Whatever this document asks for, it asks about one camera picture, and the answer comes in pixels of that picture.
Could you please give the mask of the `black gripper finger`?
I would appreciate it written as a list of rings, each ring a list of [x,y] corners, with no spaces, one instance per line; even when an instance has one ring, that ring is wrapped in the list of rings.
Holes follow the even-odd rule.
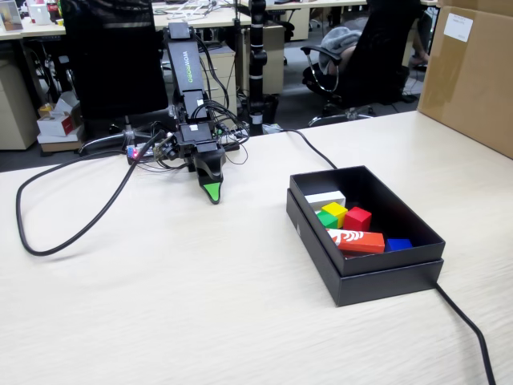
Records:
[[[214,205],[218,205],[220,203],[221,185],[221,182],[210,182],[200,185],[200,187],[206,192],[210,202]]]
[[[226,161],[226,155],[223,148],[208,152],[194,152],[192,159],[199,184],[222,183],[224,181],[222,168]]]

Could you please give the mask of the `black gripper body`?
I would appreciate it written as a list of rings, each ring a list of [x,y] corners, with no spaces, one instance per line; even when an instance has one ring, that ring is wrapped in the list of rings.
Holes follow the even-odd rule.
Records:
[[[208,122],[182,124],[179,128],[178,145],[181,156],[213,150],[211,126]]]

